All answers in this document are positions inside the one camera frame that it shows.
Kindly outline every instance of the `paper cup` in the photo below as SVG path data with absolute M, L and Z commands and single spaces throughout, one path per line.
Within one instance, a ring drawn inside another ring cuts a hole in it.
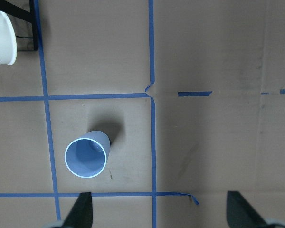
M 91 178 L 104 170 L 109 152 L 109 137 L 101 131 L 92 131 L 67 146 L 65 163 L 74 175 Z
M 16 36 L 6 13 L 0 11 L 0 64 L 12 65 L 17 57 Z

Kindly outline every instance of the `cardboard floor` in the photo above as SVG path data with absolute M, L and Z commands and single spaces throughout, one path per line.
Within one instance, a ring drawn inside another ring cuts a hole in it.
M 0 65 L 1 228 L 65 219 L 87 191 L 93 227 L 227 228 L 228 190 L 285 222 L 285 0 L 35 2 L 38 51 L 17 38 Z M 82 179 L 64 153 L 91 130 L 112 146 Z

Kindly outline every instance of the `grid line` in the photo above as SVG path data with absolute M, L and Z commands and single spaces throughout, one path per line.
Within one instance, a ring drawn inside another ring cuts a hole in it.
M 148 1 L 149 11 L 149 58 L 150 58 L 150 85 L 145 88 L 147 92 L 155 83 L 155 60 L 154 60 L 154 3 L 153 0 Z
M 78 100 L 78 99 L 123 99 L 123 98 L 150 98 L 146 93 L 130 94 L 74 94 L 74 95 L 48 95 L 49 101 Z M 0 102 L 13 101 L 44 101 L 44 96 L 7 96 L 0 97 Z
M 80 192 L 72 193 L 58 193 L 59 197 L 78 197 Z M 174 191 L 144 191 L 144 192 L 92 192 L 93 197 L 135 197 L 135 196 L 190 196 L 191 194 L 174 192 Z M 31 198 L 31 197 L 55 197 L 54 193 L 0 193 L 0 198 L 13 198 L 13 197 L 22 197 L 22 198 Z
M 58 197 L 58 187 L 57 187 L 57 177 L 56 177 L 55 156 L 54 156 L 54 146 L 53 146 L 53 136 L 52 136 L 52 126 L 51 126 L 51 117 L 50 117 L 49 101 L 48 101 L 47 74 L 46 74 L 46 66 L 45 66 L 45 61 L 44 61 L 38 0 L 35 0 L 35 14 L 36 14 L 36 23 L 37 23 L 37 31 L 38 31 L 38 48 L 39 48 L 39 58 L 40 58 L 41 78 L 42 78 L 42 89 L 43 89 L 43 97 L 44 97 L 44 107 L 45 107 L 45 113 L 46 113 L 47 136 L 48 136 L 47 138 L 48 138 L 49 156 L 50 156 L 50 163 L 51 163 L 56 218 L 57 220 L 61 220 L 59 197 Z
M 151 97 L 151 165 L 152 165 L 152 227 L 156 228 L 156 144 L 155 144 L 155 102 Z

